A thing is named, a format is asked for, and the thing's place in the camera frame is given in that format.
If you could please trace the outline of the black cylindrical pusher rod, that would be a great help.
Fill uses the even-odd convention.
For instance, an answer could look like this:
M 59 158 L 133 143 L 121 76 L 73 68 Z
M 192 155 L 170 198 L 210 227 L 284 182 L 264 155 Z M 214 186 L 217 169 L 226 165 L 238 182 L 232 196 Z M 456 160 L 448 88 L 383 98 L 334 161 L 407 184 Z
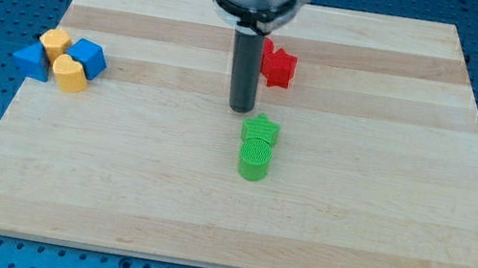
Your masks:
M 229 106 L 235 112 L 254 108 L 265 38 L 235 31 L 231 67 Z

